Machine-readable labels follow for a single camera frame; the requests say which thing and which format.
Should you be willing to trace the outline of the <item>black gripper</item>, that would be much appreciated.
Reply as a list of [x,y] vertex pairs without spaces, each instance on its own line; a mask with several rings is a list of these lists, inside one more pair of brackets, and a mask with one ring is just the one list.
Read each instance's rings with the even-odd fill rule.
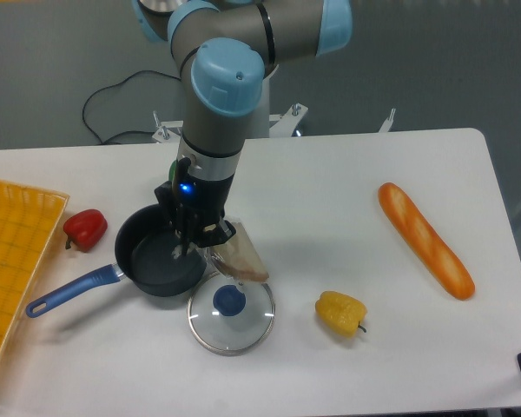
[[199,179],[186,172],[177,173],[175,182],[165,181],[155,188],[161,212],[174,230],[177,244],[173,258],[178,260],[200,248],[226,243],[236,234],[225,219],[225,204],[234,177],[220,181]]

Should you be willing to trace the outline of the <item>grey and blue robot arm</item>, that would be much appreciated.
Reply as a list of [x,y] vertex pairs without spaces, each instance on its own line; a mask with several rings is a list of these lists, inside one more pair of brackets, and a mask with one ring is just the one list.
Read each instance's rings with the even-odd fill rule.
[[174,178],[156,190],[189,248],[234,235],[228,198],[264,81],[278,65],[345,47],[353,33],[347,1],[135,1],[145,35],[167,43],[186,97]]

